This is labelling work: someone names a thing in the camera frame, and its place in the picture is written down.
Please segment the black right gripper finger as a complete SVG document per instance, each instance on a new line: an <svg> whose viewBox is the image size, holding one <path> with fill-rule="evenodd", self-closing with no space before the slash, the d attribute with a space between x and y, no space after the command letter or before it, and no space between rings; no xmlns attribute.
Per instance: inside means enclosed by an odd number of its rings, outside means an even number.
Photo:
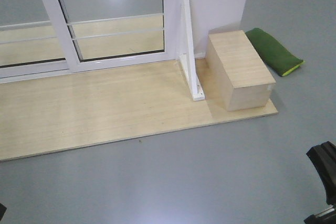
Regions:
<svg viewBox="0 0 336 224"><path fill-rule="evenodd" d="M336 224L335 221L335 205L329 207L328 209L315 214L310 215L304 220L306 224Z"/></svg>
<svg viewBox="0 0 336 224"><path fill-rule="evenodd" d="M313 146L306 153L325 188L326 202L335 205L335 145L330 141Z"/></svg>

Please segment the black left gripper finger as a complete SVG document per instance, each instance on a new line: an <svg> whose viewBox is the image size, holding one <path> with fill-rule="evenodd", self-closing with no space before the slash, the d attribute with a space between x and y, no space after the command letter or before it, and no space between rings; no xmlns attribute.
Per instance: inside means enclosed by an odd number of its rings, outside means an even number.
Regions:
<svg viewBox="0 0 336 224"><path fill-rule="evenodd" d="M3 204L0 204L0 220L2 220L6 210L7 210L7 207L4 206Z"/></svg>

